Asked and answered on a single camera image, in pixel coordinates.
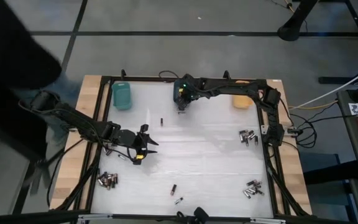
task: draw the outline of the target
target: teal container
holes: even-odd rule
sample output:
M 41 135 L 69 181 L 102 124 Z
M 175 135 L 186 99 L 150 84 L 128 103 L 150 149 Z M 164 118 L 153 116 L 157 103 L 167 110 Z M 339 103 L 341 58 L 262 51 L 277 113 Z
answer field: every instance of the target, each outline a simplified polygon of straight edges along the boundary
M 111 86 L 113 105 L 118 110 L 128 110 L 132 107 L 131 86 L 128 82 L 115 83 Z

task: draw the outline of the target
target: white board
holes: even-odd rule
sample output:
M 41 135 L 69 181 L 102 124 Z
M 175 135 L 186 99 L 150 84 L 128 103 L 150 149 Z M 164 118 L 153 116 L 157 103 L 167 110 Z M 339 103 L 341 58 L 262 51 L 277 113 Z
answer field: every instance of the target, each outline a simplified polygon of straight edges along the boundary
M 252 141 L 246 147 L 238 135 L 254 130 L 261 142 L 255 105 L 240 110 L 233 107 L 232 96 L 220 95 L 194 101 L 178 114 L 172 83 L 130 84 L 132 108 L 118 111 L 111 103 L 108 120 L 133 132 L 148 124 L 147 132 L 159 143 L 149 150 L 158 153 L 147 155 L 140 166 L 116 152 L 103 153 L 100 171 L 117 173 L 119 183 L 111 190 L 96 184 L 92 213 L 192 215 L 201 207 L 211 217 L 273 217 L 262 146 Z M 126 148 L 116 149 L 126 153 Z M 248 199 L 242 190 L 254 179 L 263 182 L 265 195 Z M 173 184 L 177 190 L 171 196 Z M 175 205 L 180 197 L 183 201 Z

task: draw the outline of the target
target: yellow sponge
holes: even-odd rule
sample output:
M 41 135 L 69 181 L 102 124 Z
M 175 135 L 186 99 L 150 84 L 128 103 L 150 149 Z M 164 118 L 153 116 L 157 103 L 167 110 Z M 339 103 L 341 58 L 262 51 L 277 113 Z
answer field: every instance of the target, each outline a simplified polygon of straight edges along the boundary
M 239 80 L 239 81 L 236 81 L 236 83 L 249 83 L 249 82 Z M 233 96 L 233 106 L 235 108 L 247 109 L 253 103 L 254 103 L 254 101 L 251 98 L 249 98 L 248 96 L 239 96 L 239 95 Z

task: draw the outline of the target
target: yellow cable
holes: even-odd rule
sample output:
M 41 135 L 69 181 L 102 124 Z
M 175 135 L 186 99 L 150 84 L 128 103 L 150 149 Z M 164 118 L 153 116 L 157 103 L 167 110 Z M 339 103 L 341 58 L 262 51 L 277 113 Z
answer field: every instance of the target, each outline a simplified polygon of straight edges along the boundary
M 292 11 L 292 13 L 295 13 L 295 11 L 293 10 L 293 8 L 292 8 L 292 6 L 290 6 L 290 10 Z
M 338 100 L 333 101 L 333 102 L 330 102 L 330 103 L 327 103 L 326 105 L 313 106 L 313 107 L 309 107 L 309 108 L 297 108 L 297 109 L 301 109 L 301 110 L 315 110 L 315 109 L 320 109 L 320 108 L 324 108 L 324 107 L 327 107 L 327 106 L 331 106 L 331 105 L 333 105 L 334 103 L 337 103 L 337 102 L 338 102 Z

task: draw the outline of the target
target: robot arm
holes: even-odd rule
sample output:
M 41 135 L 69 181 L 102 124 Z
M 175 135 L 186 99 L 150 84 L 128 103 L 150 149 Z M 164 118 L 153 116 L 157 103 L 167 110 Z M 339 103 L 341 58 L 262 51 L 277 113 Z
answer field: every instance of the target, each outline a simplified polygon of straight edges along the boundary
M 121 126 L 111 121 L 95 121 L 87 115 L 72 108 L 67 103 L 62 103 L 59 96 L 49 91 L 41 91 L 30 102 L 31 112 L 37 114 L 53 115 L 77 128 L 81 137 L 89 142 L 112 143 L 136 150 L 135 158 L 130 158 L 134 165 L 140 165 L 148 151 L 147 144 L 158 144 L 145 132 L 149 126 L 143 124 L 140 131 L 135 134 L 130 130 L 121 130 Z
M 174 83 L 173 100 L 179 110 L 184 110 L 192 101 L 201 97 L 210 98 L 220 94 L 245 95 L 262 108 L 268 116 L 268 130 L 262 135 L 263 142 L 274 147 L 281 146 L 284 137 L 283 126 L 278 120 L 278 104 L 280 92 L 268 85 L 257 82 L 236 83 L 232 80 L 218 80 L 212 78 L 193 78 L 186 74 Z

